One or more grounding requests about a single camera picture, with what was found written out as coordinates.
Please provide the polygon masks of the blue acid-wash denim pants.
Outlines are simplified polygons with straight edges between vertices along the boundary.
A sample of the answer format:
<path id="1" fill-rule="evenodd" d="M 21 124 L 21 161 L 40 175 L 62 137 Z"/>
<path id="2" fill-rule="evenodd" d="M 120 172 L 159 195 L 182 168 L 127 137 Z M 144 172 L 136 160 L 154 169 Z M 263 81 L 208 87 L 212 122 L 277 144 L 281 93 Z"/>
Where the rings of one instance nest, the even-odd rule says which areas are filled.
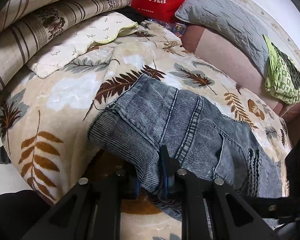
<path id="1" fill-rule="evenodd" d="M 132 163 L 152 203 L 181 220 L 181 204 L 164 194 L 159 148 L 197 177 L 222 178 L 242 196 L 279 198 L 281 171 L 248 124 L 223 115 L 209 100 L 147 75 L 96 116 L 90 142 Z"/>

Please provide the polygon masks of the green patterned folded blanket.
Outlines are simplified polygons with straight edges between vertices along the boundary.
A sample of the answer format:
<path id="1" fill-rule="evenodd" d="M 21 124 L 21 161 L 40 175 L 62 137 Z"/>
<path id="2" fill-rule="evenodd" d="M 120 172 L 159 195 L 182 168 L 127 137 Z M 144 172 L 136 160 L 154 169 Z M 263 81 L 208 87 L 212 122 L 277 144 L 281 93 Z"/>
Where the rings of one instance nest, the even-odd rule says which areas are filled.
<path id="1" fill-rule="evenodd" d="M 263 35 L 268 48 L 266 91 L 288 105 L 300 103 L 300 71 L 290 56 Z"/>

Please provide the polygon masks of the pink and maroon bolster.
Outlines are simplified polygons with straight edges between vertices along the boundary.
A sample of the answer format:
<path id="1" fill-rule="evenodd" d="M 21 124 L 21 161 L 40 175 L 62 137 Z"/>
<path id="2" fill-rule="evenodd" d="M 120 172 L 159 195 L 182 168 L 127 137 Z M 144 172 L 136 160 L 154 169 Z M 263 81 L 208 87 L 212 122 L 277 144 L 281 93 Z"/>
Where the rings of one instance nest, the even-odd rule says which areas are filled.
<path id="1" fill-rule="evenodd" d="M 266 92 L 264 78 L 249 58 L 221 35 L 199 25 L 187 26 L 181 37 L 186 50 L 208 62 L 236 81 L 240 86 L 255 93 L 288 128 L 290 140 L 295 145 L 300 139 L 300 103 L 289 106 Z"/>

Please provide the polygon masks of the cream leaf-print fleece blanket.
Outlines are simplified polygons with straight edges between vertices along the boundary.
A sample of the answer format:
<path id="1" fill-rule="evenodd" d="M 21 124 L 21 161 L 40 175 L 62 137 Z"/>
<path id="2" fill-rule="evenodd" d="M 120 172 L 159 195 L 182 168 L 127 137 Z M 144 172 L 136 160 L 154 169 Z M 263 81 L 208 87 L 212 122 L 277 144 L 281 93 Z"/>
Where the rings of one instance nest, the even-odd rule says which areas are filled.
<path id="1" fill-rule="evenodd" d="M 133 34 L 95 46 L 48 77 L 23 67 L 0 94 L 0 136 L 17 176 L 35 198 L 18 204 L 14 225 L 33 221 L 79 180 L 98 148 L 87 131 L 102 107 L 147 74 L 207 98 L 222 114 L 244 121 L 281 169 L 291 148 L 285 121 L 255 93 L 186 50 L 181 38 L 146 22 Z"/>

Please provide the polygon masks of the colourful snack packet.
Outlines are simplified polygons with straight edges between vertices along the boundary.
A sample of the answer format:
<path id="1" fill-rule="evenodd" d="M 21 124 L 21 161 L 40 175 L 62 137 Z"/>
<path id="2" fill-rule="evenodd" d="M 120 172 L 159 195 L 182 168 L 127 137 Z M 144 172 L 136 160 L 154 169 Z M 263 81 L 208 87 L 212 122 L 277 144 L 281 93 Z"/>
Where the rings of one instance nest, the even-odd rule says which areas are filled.
<path id="1" fill-rule="evenodd" d="M 161 25 L 162 27 L 164 27 L 165 29 L 171 31 L 177 37 L 182 37 L 184 35 L 186 27 L 187 27 L 186 25 L 184 25 L 182 23 L 179 23 L 179 22 L 167 23 L 167 22 L 164 22 L 164 21 L 151 19 L 151 18 L 149 20 L 151 22 L 157 23 L 157 24 Z"/>

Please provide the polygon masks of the grey quilted pillow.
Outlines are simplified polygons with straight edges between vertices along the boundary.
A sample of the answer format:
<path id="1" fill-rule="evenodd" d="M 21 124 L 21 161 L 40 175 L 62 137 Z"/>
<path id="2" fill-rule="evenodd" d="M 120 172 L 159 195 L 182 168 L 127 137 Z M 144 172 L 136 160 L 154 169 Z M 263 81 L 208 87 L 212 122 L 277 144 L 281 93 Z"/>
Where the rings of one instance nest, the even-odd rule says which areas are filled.
<path id="1" fill-rule="evenodd" d="M 183 22 L 208 27 L 227 38 L 267 75 L 269 51 L 264 25 L 231 0 L 185 0 L 175 17 Z"/>

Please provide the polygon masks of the striped floral folded quilt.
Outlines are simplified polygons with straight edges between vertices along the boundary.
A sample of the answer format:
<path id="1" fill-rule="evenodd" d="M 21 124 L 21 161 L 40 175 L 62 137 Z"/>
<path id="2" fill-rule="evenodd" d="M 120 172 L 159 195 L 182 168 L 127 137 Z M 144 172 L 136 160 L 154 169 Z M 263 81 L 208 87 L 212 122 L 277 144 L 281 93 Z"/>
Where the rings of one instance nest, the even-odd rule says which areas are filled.
<path id="1" fill-rule="evenodd" d="M 0 93 L 33 55 L 66 29 L 131 0 L 9 0 L 0 12 Z"/>

